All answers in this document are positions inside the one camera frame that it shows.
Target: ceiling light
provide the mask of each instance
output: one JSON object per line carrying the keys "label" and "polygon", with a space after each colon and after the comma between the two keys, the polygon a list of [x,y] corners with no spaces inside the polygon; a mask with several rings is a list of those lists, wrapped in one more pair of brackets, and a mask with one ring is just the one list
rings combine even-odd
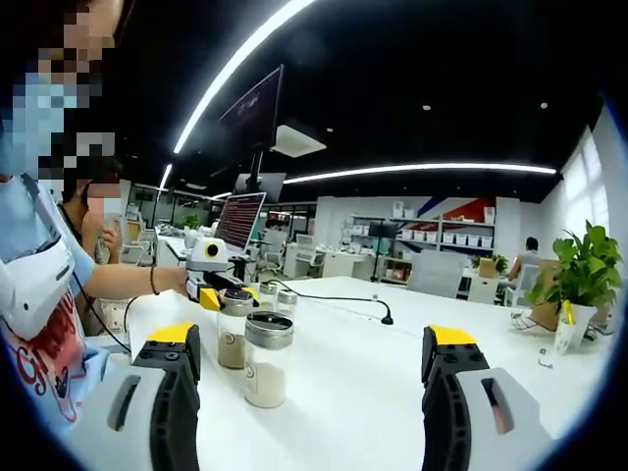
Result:
{"label": "ceiling light", "polygon": [[474,164],[474,163],[444,163],[444,164],[410,164],[393,165],[389,167],[372,167],[370,169],[344,170],[341,172],[331,172],[328,174],[310,175],[288,179],[284,184],[313,182],[316,180],[337,179],[340,177],[350,177],[365,174],[383,174],[387,172],[412,172],[419,170],[497,170],[501,172],[527,172],[534,174],[554,175],[556,170],[545,167],[533,167],[529,165],[513,164]]}
{"label": "ceiling light", "polygon": [[185,186],[192,189],[205,189],[207,186],[203,186],[202,184],[194,184],[194,183],[186,183]]}
{"label": "ceiling light", "polygon": [[168,164],[168,167],[166,167],[166,172],[164,172],[164,177],[161,179],[161,184],[159,185],[160,191],[164,190],[164,186],[166,186],[166,180],[168,179],[168,175],[170,175],[171,170],[173,170],[173,164]]}
{"label": "ceiling light", "polygon": [[212,199],[226,198],[227,196],[231,196],[231,195],[232,193],[228,191],[226,193],[220,193],[220,194],[217,194],[216,196],[212,196]]}
{"label": "ceiling light", "polygon": [[235,52],[234,56],[229,60],[227,65],[218,73],[214,81],[209,85],[207,91],[196,105],[192,116],[189,117],[183,132],[179,137],[179,141],[175,146],[175,153],[181,152],[187,138],[191,134],[194,126],[202,116],[203,112],[209,106],[211,101],[216,97],[227,80],[234,74],[237,68],[257,49],[273,32],[279,29],[294,15],[299,13],[305,7],[314,3],[316,0],[290,0],[275,15],[269,18],[264,25],[258,28],[250,35],[246,41]]}

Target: yellow robot part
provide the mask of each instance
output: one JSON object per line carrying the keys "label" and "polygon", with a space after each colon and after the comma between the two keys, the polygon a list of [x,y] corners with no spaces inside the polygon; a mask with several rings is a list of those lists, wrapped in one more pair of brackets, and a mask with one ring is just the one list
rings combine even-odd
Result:
{"label": "yellow robot part", "polygon": [[192,323],[167,327],[166,329],[161,329],[155,332],[152,336],[148,338],[148,340],[185,343],[185,340],[187,339],[187,333],[192,327],[194,327],[194,324]]}
{"label": "yellow robot part", "polygon": [[213,288],[201,288],[198,296],[198,303],[203,309],[210,311],[220,311],[220,300],[218,293]]}
{"label": "yellow robot part", "polygon": [[476,343],[475,339],[461,329],[450,329],[448,327],[428,326],[436,335],[436,345],[461,345],[466,343]]}

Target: potted plant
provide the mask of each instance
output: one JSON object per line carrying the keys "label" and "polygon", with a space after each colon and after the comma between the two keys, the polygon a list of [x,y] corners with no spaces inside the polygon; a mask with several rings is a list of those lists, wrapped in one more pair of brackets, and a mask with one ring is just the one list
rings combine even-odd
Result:
{"label": "potted plant", "polygon": [[582,240],[566,232],[571,238],[557,238],[552,245],[558,257],[557,266],[551,269],[553,283],[545,283],[548,272],[543,271],[526,297],[531,305],[543,302],[558,305],[561,316],[565,315],[564,301],[569,301],[576,324],[570,344],[578,346],[597,309],[616,301],[615,289],[621,285],[616,265],[621,256],[617,240],[608,237],[602,226],[592,226],[587,221],[587,233]]}
{"label": "potted plant", "polygon": [[183,216],[180,222],[182,228],[198,229],[200,228],[200,219],[196,214],[188,214]]}

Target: glass jar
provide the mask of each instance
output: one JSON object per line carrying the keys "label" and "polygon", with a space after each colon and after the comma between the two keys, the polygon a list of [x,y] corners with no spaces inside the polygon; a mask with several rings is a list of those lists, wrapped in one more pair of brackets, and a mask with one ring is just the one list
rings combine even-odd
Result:
{"label": "glass jar", "polygon": [[246,316],[253,310],[253,295],[242,289],[227,289],[221,298],[225,307],[218,312],[218,363],[241,370]]}
{"label": "glass jar", "polygon": [[286,400],[286,368],[293,333],[292,320],[275,312],[258,311],[246,318],[244,397],[251,404],[271,408]]}
{"label": "glass jar", "polygon": [[294,319],[294,309],[296,308],[296,294],[287,289],[282,289],[277,293],[277,312]]}
{"label": "glass jar", "polygon": [[259,309],[260,311],[275,311],[277,304],[277,285],[273,283],[262,283],[259,286]]}

